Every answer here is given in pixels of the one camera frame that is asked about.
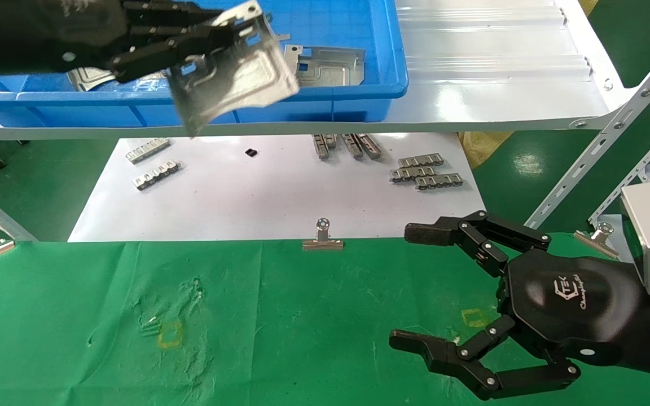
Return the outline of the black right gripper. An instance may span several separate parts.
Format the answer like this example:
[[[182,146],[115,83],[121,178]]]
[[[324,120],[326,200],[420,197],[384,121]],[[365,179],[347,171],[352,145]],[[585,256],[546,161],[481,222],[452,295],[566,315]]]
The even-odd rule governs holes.
[[[546,252],[549,235],[484,210],[464,218],[440,217],[433,224],[409,223],[404,239],[411,244],[458,246],[488,275],[505,275],[508,315],[462,345],[406,330],[390,332],[390,347],[420,355],[429,372],[456,378],[479,399],[488,400],[565,390],[581,376],[567,358],[599,367],[624,361],[623,335],[643,298],[632,265],[555,256]],[[523,254],[508,263],[496,244]],[[545,359],[545,365],[506,372],[486,368],[481,359],[508,337]]]

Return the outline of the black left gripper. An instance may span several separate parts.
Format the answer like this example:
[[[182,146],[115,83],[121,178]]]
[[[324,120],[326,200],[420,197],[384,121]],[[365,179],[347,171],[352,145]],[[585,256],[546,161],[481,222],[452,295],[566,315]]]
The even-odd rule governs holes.
[[[200,25],[222,13],[180,1],[28,1],[20,13],[26,30],[20,35],[20,61],[31,72],[108,64],[116,81],[131,82],[237,44],[232,27]],[[184,29],[128,51],[128,24]]]

